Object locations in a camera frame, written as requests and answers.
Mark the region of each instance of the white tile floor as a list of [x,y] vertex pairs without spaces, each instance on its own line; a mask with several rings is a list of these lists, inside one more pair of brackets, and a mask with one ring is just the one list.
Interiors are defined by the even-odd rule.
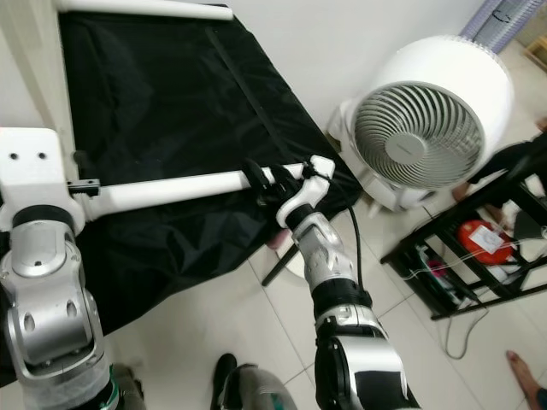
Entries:
[[[502,58],[515,80],[516,108],[503,145],[531,138],[533,122],[547,115],[547,75],[521,56],[511,44]],[[437,213],[451,205],[450,195],[438,195],[427,205]],[[449,359],[438,345],[446,323],[434,323],[421,300],[378,259],[398,239],[428,218],[423,208],[406,214],[380,212],[369,220],[368,204],[356,212],[363,245],[364,283],[391,340],[403,358],[409,383],[426,410],[524,410],[526,403],[504,358],[515,349],[533,374],[547,385],[547,294],[495,307],[477,326],[464,359]],[[349,217],[335,227],[350,252],[355,239]],[[233,352],[274,372],[286,383],[301,409],[316,409],[314,393],[315,332],[307,285],[285,271],[266,289],[260,280],[277,261],[262,248],[235,272],[168,298],[143,318],[108,337],[117,361],[134,367],[144,382],[150,410],[204,409],[211,395],[211,373],[217,358]],[[534,283],[547,281],[537,272]],[[473,315],[454,320],[450,350],[462,346]],[[0,408],[18,410],[18,384],[0,389]]]

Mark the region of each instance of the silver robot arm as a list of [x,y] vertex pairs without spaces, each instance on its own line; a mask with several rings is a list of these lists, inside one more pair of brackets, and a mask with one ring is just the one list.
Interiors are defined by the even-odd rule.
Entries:
[[84,288],[68,213],[37,206],[16,215],[0,280],[11,308],[4,333],[27,409],[117,405],[96,303]]
[[340,237],[315,212],[328,191],[334,163],[317,156],[310,162],[301,188],[280,167],[272,168],[276,185],[260,177],[256,164],[247,164],[244,171],[261,203],[280,204],[276,219],[292,230],[305,260],[316,321],[317,402],[323,410],[419,408],[401,358],[374,315],[369,294],[360,288]]

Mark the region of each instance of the white bracket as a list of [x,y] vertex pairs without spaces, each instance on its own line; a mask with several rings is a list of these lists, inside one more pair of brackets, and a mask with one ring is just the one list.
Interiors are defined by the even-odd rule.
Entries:
[[84,229],[83,208],[68,194],[57,134],[47,128],[0,128],[0,230],[11,231],[14,216],[34,205],[69,212],[75,234]]
[[[310,162],[314,166],[315,171],[326,178],[331,179],[334,174],[334,161],[324,158],[322,156],[313,155]],[[314,176],[310,179],[306,179],[302,185],[300,191],[287,202],[285,202],[279,209],[276,220],[279,226],[286,228],[286,219],[292,211],[301,207],[303,204],[308,203],[315,208],[321,199],[328,192],[330,182],[326,179]]]

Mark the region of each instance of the red object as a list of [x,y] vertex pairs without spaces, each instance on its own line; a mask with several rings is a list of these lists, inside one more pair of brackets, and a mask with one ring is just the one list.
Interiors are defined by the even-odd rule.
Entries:
[[503,244],[498,250],[496,250],[496,252],[490,254],[470,238],[470,236],[473,235],[473,233],[480,226],[484,226],[490,231],[494,231],[494,228],[490,222],[486,222],[485,220],[468,220],[458,229],[458,241],[460,241],[463,247],[471,254],[483,251],[475,256],[475,259],[480,263],[484,263],[485,265],[499,265],[506,262],[514,251],[512,246],[507,245],[507,243],[513,242],[511,238],[505,232],[499,232],[498,235],[501,239],[503,239]]

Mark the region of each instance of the black fabric cover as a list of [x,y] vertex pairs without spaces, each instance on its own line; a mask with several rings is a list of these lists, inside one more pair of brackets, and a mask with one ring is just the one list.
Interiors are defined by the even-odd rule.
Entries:
[[[317,154],[336,161],[335,179],[357,199],[360,185],[237,20],[59,17],[76,147],[102,185],[238,170],[246,157],[268,166]],[[319,209],[332,218],[345,207],[332,185]],[[278,230],[249,190],[88,224],[78,246],[104,333],[237,268]],[[1,384],[13,380],[6,353],[2,338]]]

